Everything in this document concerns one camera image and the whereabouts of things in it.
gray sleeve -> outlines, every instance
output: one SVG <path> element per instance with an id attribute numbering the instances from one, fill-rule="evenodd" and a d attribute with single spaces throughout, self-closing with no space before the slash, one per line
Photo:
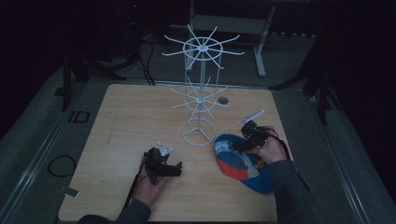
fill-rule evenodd
<path id="1" fill-rule="evenodd" d="M 300 180 L 294 162 L 277 161 L 269 168 L 274 184 L 277 222 L 318 223 L 314 213 L 315 198 Z"/>
<path id="2" fill-rule="evenodd" d="M 151 210 L 144 203 L 133 200 L 120 214 L 114 224 L 141 224 L 146 223 L 151 215 Z"/>

white wire rack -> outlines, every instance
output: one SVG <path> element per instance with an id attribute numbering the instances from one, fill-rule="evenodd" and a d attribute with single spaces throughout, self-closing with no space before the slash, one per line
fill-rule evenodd
<path id="1" fill-rule="evenodd" d="M 191 30 L 188 25 L 189 31 L 191 32 L 193 38 L 187 40 L 186 42 L 175 40 L 168 36 L 165 36 L 170 41 L 177 42 L 183 45 L 183 50 L 174 52 L 174 53 L 163 53 L 164 56 L 173 56 L 177 54 L 184 54 L 184 64 L 185 64 L 185 92 L 175 91 L 171 89 L 173 92 L 184 96 L 184 103 L 181 105 L 171 106 L 172 108 L 177 108 L 181 106 L 187 106 L 190 110 L 192 110 L 192 114 L 190 119 L 187 120 L 181 130 L 181 135 L 183 138 L 193 146 L 205 146 L 213 141 L 216 136 L 216 128 L 213 123 L 202 117 L 202 113 L 208 113 L 209 116 L 216 120 L 213 114 L 210 112 L 215 105 L 227 106 L 217 103 L 217 95 L 218 93 L 225 91 L 228 87 L 222 88 L 218 90 L 219 85 L 219 71 L 223 69 L 221 67 L 221 54 L 227 53 L 232 55 L 242 55 L 245 52 L 231 52 L 224 50 L 222 44 L 234 41 L 239 37 L 224 40 L 219 42 L 218 40 L 212 38 L 213 34 L 216 32 L 217 27 L 213 30 L 210 36 L 196 36 L 195 33 Z M 188 76 L 188 71 L 191 70 L 192 65 L 195 62 L 201 62 L 201 76 L 200 83 L 198 85 L 193 85 Z M 206 62 L 213 62 L 217 70 L 216 84 L 214 86 L 214 90 L 210 90 L 208 88 L 210 77 L 206 80 Z M 191 140 L 192 135 L 194 133 L 199 133 L 204 138 L 200 138 L 198 141 Z"/>

